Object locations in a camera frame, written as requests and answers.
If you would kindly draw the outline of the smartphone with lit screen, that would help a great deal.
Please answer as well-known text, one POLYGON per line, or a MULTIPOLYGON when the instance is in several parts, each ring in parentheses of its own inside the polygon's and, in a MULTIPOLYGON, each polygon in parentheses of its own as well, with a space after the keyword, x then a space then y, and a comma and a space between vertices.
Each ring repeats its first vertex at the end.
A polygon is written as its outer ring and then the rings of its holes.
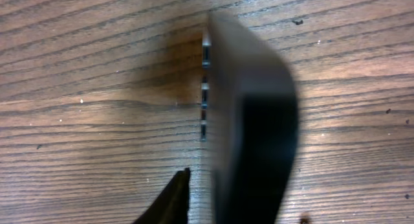
POLYGON ((290 69, 263 39, 224 13, 208 16, 202 133, 210 150, 215 223, 273 223, 299 141, 290 69))

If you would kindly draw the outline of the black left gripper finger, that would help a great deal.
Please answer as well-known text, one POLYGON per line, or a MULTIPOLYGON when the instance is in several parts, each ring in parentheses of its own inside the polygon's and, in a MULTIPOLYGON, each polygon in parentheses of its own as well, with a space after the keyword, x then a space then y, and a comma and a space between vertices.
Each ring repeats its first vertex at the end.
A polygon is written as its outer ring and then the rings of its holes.
POLYGON ((187 224, 190 176, 189 168, 178 171, 152 205, 133 224, 187 224))

